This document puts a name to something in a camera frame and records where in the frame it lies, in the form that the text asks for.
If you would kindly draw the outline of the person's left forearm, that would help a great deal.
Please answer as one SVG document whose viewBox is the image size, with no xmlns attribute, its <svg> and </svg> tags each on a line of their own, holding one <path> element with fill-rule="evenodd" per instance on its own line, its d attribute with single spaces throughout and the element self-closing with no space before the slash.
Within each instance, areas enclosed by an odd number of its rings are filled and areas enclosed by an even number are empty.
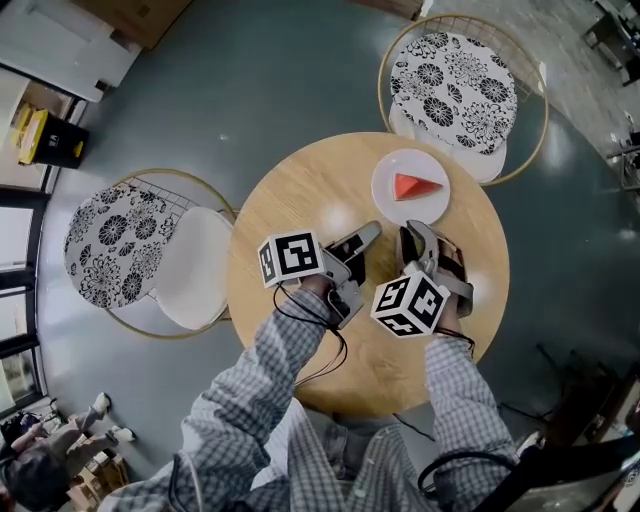
<svg viewBox="0 0 640 512">
<path fill-rule="evenodd" d="M 329 324 L 327 282 L 307 278 L 256 332 L 253 345 L 220 373 L 183 420 L 183 450 L 263 452 L 292 400 L 295 379 Z"/>
</svg>

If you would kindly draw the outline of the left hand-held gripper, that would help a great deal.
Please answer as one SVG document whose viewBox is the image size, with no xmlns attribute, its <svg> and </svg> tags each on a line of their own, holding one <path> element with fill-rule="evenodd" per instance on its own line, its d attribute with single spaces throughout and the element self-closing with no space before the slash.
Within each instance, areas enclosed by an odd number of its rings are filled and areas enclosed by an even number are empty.
<svg viewBox="0 0 640 512">
<path fill-rule="evenodd" d="M 382 233 L 379 221 L 369 221 L 351 236 L 352 252 L 360 254 Z M 329 308 L 330 325 L 343 329 L 364 305 L 360 285 L 347 264 L 323 248 L 313 230 L 268 236 L 257 249 L 265 289 L 300 282 L 319 275 L 330 284 L 323 300 Z"/>
</svg>

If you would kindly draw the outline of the person's right forearm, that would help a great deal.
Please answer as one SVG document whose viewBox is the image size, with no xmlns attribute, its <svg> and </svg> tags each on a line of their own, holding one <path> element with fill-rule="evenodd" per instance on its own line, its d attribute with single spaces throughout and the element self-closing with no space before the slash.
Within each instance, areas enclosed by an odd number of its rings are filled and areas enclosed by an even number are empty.
<svg viewBox="0 0 640 512">
<path fill-rule="evenodd" d="M 425 352 L 426 387 L 440 454 L 496 457 L 516 464 L 511 435 L 494 395 L 473 361 L 474 342 L 459 328 L 438 327 Z"/>
</svg>

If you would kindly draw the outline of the round white plate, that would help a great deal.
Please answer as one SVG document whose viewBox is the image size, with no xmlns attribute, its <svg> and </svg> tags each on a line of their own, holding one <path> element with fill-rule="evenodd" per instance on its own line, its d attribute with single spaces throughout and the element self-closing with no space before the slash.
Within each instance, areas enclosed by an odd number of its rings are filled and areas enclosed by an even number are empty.
<svg viewBox="0 0 640 512">
<path fill-rule="evenodd" d="M 393 182 L 396 173 L 417 176 L 443 185 L 430 196 L 409 201 L 396 201 Z M 449 178 L 442 165 L 430 154 L 416 149 L 402 149 L 389 153 L 377 164 L 371 191 L 380 213 L 397 225 L 418 220 L 427 225 L 435 223 L 445 213 L 450 200 Z"/>
</svg>

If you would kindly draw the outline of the large flat cardboard sheet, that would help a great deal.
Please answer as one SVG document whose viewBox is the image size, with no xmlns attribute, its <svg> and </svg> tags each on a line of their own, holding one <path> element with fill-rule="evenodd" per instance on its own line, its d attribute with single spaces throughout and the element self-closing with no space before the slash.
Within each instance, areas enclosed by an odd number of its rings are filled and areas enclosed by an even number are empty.
<svg viewBox="0 0 640 512">
<path fill-rule="evenodd" d="M 71 0 L 146 49 L 153 49 L 193 0 Z"/>
</svg>

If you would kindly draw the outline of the black framed screen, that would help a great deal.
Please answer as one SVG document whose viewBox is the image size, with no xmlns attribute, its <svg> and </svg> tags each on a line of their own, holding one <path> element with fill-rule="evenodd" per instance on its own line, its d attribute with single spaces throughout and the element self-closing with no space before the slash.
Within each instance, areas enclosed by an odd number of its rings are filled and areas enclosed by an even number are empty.
<svg viewBox="0 0 640 512">
<path fill-rule="evenodd" d="M 594 512 L 640 463 L 640 434 L 530 449 L 474 512 Z"/>
</svg>

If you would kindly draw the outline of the person's checked shirt torso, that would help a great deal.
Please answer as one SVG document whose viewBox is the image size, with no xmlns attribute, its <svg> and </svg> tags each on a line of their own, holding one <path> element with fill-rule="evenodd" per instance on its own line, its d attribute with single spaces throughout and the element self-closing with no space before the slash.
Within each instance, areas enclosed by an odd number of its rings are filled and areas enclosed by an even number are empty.
<svg viewBox="0 0 640 512">
<path fill-rule="evenodd" d="M 396 422 L 369 442 L 352 482 L 331 469 L 308 413 L 292 400 L 266 446 L 270 464 L 240 502 L 251 512 L 430 512 Z"/>
</svg>

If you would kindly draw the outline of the person's jeans legs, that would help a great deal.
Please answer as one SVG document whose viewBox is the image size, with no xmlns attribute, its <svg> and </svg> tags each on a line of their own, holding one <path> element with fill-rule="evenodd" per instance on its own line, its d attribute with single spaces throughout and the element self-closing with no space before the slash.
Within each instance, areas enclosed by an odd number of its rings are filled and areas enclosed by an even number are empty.
<svg viewBox="0 0 640 512">
<path fill-rule="evenodd" d="M 391 417 L 327 416 L 317 412 L 308 415 L 336 478 L 346 482 L 357 477 L 374 435 L 395 423 Z"/>
</svg>

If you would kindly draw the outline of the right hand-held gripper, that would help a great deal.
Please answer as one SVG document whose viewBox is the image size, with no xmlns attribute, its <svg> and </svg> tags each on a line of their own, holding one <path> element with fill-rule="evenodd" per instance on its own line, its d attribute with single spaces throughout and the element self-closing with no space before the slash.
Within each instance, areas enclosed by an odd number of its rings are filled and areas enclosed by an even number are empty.
<svg viewBox="0 0 640 512">
<path fill-rule="evenodd" d="M 408 220 L 396 239 L 399 276 L 376 288 L 370 317 L 396 338 L 437 331 L 447 301 L 454 297 L 457 314 L 473 310 L 474 287 L 467 281 L 461 250 L 418 220 Z"/>
</svg>

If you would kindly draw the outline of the round wooden table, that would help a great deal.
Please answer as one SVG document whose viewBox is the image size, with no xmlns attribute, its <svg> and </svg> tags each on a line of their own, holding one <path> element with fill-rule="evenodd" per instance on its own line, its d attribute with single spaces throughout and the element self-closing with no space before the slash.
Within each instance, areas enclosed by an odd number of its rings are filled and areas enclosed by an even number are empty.
<svg viewBox="0 0 640 512">
<path fill-rule="evenodd" d="M 338 240 L 380 218 L 371 179 L 387 154 L 416 142 L 388 133 L 353 133 L 310 144 L 274 167 L 254 188 L 235 222 L 227 265 L 228 304 L 236 332 L 253 343 L 282 296 L 264 287 L 257 250 L 271 234 L 310 228 L 319 240 Z M 507 303 L 509 255 L 500 219 L 478 183 L 437 153 L 451 186 L 437 229 L 460 248 L 474 287 L 474 307 L 462 321 L 481 358 Z M 401 340 L 361 310 L 339 335 L 327 335 L 301 371 L 303 404 L 324 412 L 386 416 L 425 403 L 424 338 Z"/>
</svg>

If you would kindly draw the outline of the white seat cushion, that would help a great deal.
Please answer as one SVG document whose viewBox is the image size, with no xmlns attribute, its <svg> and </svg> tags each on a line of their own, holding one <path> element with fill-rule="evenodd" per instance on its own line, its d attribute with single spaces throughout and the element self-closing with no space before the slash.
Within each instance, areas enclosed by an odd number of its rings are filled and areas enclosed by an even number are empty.
<svg viewBox="0 0 640 512">
<path fill-rule="evenodd" d="M 156 301 L 177 325 L 196 331 L 227 307 L 226 270 L 232 224 L 219 212 L 189 209 L 177 223 L 156 274 Z"/>
<path fill-rule="evenodd" d="M 432 137 L 424 128 L 410 121 L 395 104 L 390 108 L 389 124 L 396 134 L 430 145 L 454 159 L 478 183 L 493 181 L 501 174 L 504 167 L 507 142 L 502 143 L 495 152 L 488 155 L 472 149 L 449 145 L 439 138 Z"/>
</svg>

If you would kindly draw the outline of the floral round back cushion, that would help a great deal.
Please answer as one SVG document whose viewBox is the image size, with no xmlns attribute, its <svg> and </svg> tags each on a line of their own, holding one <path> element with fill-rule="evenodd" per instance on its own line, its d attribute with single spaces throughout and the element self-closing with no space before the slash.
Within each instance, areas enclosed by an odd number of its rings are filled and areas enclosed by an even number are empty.
<svg viewBox="0 0 640 512">
<path fill-rule="evenodd" d="M 453 146 L 490 155 L 517 115 L 514 77 L 488 46 L 451 32 L 409 43 L 391 68 L 394 105 L 417 126 Z"/>
<path fill-rule="evenodd" d="M 168 201 L 155 191 L 120 183 L 95 193 L 74 213 L 64 241 L 73 286 L 102 309 L 142 299 L 174 228 Z"/>
</svg>

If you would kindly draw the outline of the black bin with yellow lid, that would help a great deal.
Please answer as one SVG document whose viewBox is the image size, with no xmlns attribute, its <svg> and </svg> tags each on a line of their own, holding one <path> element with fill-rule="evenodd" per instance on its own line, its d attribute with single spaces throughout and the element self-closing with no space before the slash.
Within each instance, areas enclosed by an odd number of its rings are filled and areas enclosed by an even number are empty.
<svg viewBox="0 0 640 512">
<path fill-rule="evenodd" d="M 23 103 L 10 124 L 10 142 L 19 165 L 42 164 L 78 169 L 90 133 L 46 109 Z"/>
</svg>

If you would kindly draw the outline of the red watermelon slice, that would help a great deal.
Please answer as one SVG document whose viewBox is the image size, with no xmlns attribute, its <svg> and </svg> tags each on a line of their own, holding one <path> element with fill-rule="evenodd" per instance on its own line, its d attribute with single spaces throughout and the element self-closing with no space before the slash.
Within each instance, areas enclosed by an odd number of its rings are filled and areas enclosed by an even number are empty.
<svg viewBox="0 0 640 512">
<path fill-rule="evenodd" d="M 396 201 L 409 201 L 430 196 L 443 189 L 443 185 L 413 175 L 396 173 L 393 193 Z"/>
</svg>

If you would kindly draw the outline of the dark wooden chair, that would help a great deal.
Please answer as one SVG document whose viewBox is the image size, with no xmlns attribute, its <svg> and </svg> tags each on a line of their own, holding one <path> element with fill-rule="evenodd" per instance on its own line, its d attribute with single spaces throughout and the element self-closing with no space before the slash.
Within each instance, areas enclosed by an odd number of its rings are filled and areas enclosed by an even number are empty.
<svg viewBox="0 0 640 512">
<path fill-rule="evenodd" d="M 556 448 L 603 442 L 625 401 L 634 393 L 634 386 L 640 384 L 640 361 L 621 377 L 602 362 L 575 350 L 570 352 L 569 362 L 560 365 L 542 344 L 536 349 L 560 385 L 560 398 L 542 416 L 544 445 Z"/>
</svg>

